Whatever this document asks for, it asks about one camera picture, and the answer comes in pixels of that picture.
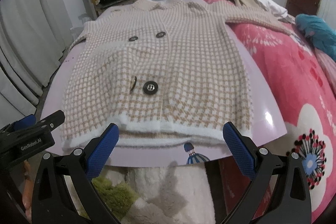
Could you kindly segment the person left hand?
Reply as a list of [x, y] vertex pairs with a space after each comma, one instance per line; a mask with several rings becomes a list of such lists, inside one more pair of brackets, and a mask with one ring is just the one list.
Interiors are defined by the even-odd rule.
[[25, 207], [26, 216], [30, 217], [34, 182], [33, 179], [31, 178], [31, 166], [27, 160], [23, 162], [23, 168], [24, 168], [25, 184], [22, 194], [22, 202]]

